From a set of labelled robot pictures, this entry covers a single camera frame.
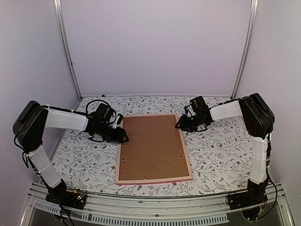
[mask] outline leaf pattern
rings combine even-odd
[[[193,97],[87,97],[78,111],[94,99],[107,101],[117,113],[126,115],[184,113]],[[205,97],[211,107],[225,97]],[[94,111],[99,102],[89,106]],[[89,134],[66,130],[52,160],[69,188],[89,192],[130,196],[206,195],[246,189],[252,168],[250,137],[240,117],[213,122],[205,132],[184,132],[194,179],[155,185],[118,186],[115,184],[117,150],[115,143],[95,143]]]

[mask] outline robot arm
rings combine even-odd
[[[23,149],[24,162],[28,162],[33,170],[42,178],[49,191],[46,200],[58,202],[64,206],[83,209],[85,193],[79,189],[73,192],[66,190],[66,184],[53,168],[43,146],[42,136],[45,128],[73,129],[102,136],[107,142],[129,141],[126,131],[117,127],[123,116],[116,115],[108,105],[101,103],[95,112],[90,114],[70,111],[57,107],[43,106],[36,101],[30,101],[22,111],[13,126],[15,139]]]
[[[264,191],[269,182],[266,169],[270,161],[270,135],[275,118],[261,96],[255,93],[249,97],[231,100],[212,108],[206,105],[203,97],[196,97],[190,101],[189,106],[195,115],[192,116],[188,106],[185,107],[186,114],[181,116],[176,128],[188,132],[205,131],[213,121],[238,116],[244,119],[252,141],[253,164],[248,180],[247,200],[242,202],[252,205],[265,201],[267,198]],[[200,125],[203,125],[205,129],[198,130]]]

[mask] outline white cable tie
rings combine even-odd
[[[44,169],[40,170],[40,171],[35,171],[35,173],[39,173],[41,174],[45,169],[47,169],[49,166],[51,165],[51,163],[49,163]]]
[[[253,157],[253,159],[258,160],[258,161],[270,161],[271,157],[269,157],[268,159],[258,159],[256,157]]]

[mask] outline wire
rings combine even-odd
[[[117,119],[117,114],[116,114],[116,111],[111,107],[111,105],[108,103],[108,102],[106,102],[106,101],[104,101],[104,100],[100,100],[100,99],[97,99],[97,100],[92,100],[92,101],[90,101],[89,103],[87,103],[87,105],[86,105],[86,115],[88,115],[89,113],[88,113],[88,106],[91,104],[91,103],[93,103],[93,102],[103,102],[103,103],[105,103],[106,105],[108,105],[109,106],[109,108],[110,109],[112,109],[113,110],[113,112],[114,112],[114,115],[115,115],[115,118],[114,118],[114,120],[113,121],[111,121],[111,122],[107,122],[107,123],[105,123],[105,124],[107,124],[107,125],[111,125],[111,124],[113,124],[115,121],[116,121],[116,119]]]
[[[261,219],[261,218],[264,218],[266,215],[268,215],[268,214],[272,211],[272,209],[274,208],[274,206],[275,206],[276,203],[277,203],[278,190],[277,190],[277,187],[276,187],[275,183],[271,180],[271,177],[269,176],[268,168],[267,168],[267,175],[268,175],[269,181],[272,183],[272,185],[274,186],[274,188],[275,188],[275,190],[276,190],[276,197],[275,197],[275,201],[274,201],[272,207],[269,209],[269,211],[268,211],[265,215],[260,216],[259,218],[257,218],[258,220]]]
[[[91,140],[91,141],[93,141],[93,142],[97,142],[97,143],[102,143],[102,142],[105,141],[105,140],[94,140],[94,139],[93,139],[94,136],[95,136],[95,134],[94,134],[92,137],[89,137],[88,139]]]
[[[99,100],[99,99],[97,99],[97,100],[92,100],[92,101],[90,101],[89,103],[87,103],[87,105],[86,105],[86,114],[88,114],[88,106],[89,106],[90,104],[92,104],[93,102],[96,102],[96,101],[103,102],[103,103],[105,103],[106,105],[108,105],[108,106],[111,108],[111,106],[109,105],[109,103],[106,102],[106,101],[104,101],[104,100]]]
[[[247,197],[247,196],[248,196],[248,195],[242,195],[242,194],[237,193],[237,192],[230,192],[230,193],[227,194],[227,196],[226,196],[226,198],[225,198],[225,203],[226,203],[227,205],[229,205],[229,203],[227,202],[227,200],[228,200],[228,196],[229,196],[230,194],[237,194],[238,196],[241,196],[241,197]]]
[[[70,220],[72,226],[75,226],[74,223],[73,223],[73,221],[72,221],[72,219],[71,219],[71,217],[70,217],[70,215],[71,215],[70,211],[66,210],[65,207],[61,204],[61,202],[57,200],[56,195],[54,195],[52,193],[52,190],[51,190],[52,188],[46,183],[46,181],[44,180],[44,178],[41,175],[39,175],[39,176],[41,177],[42,182],[44,183],[45,187],[47,188],[49,194],[54,198],[54,200],[57,202],[57,204],[61,208],[61,211],[60,211],[61,217],[63,217],[63,213],[62,213],[62,211],[63,211],[68,216],[68,219]]]
[[[20,130],[16,133],[16,135],[15,135],[15,137],[14,137],[14,144],[15,144],[18,148],[21,148],[21,149],[24,151],[24,148],[21,147],[20,145],[18,145],[17,142],[16,142],[16,139],[17,139],[17,136],[18,136]]]
[[[24,162],[25,166],[26,166],[27,168],[29,168],[29,165],[28,165],[28,158],[27,158],[27,156],[25,156],[25,158],[24,158],[24,155],[26,155],[25,152],[22,153],[22,159],[23,159],[23,162]]]

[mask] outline light purple backdrop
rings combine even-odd
[[[30,185],[38,177],[25,167],[22,151],[13,144],[13,123],[32,99],[68,108],[77,102],[53,1],[1,1],[0,76],[0,225],[16,226]],[[45,133],[48,154],[60,132]]]
[[[64,0],[84,96],[230,96],[250,0]]]

